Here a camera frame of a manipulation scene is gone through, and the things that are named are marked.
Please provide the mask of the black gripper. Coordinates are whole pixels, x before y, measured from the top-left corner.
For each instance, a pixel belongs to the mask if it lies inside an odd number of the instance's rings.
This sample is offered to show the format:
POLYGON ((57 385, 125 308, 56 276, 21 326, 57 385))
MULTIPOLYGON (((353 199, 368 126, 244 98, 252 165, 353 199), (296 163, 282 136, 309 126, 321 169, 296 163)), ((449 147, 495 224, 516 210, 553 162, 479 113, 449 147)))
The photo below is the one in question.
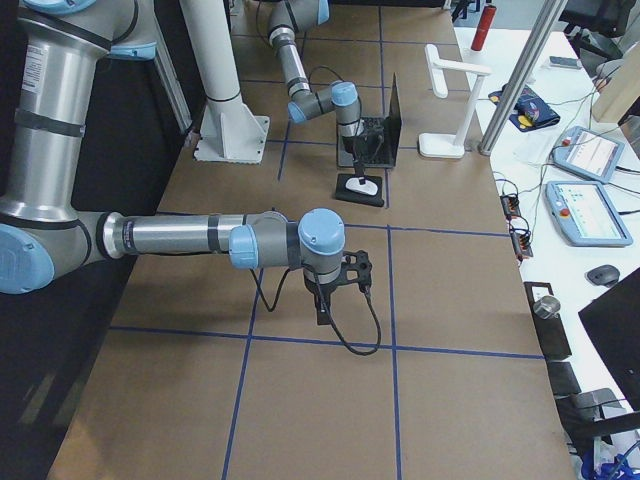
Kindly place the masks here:
POLYGON ((345 183, 350 177, 368 178, 365 173, 365 167, 362 163, 362 157, 360 152, 360 149, 362 147, 361 135, 362 133, 356 136, 343 137, 344 149, 347 153, 350 153, 352 155, 353 157, 352 164, 354 168, 354 174, 352 176, 348 176, 347 179, 345 180, 345 183))
POLYGON ((304 284, 306 289, 314 296, 317 324, 330 325, 331 294, 337 289, 337 283, 332 281, 326 284, 318 284, 315 281, 304 278, 304 284))

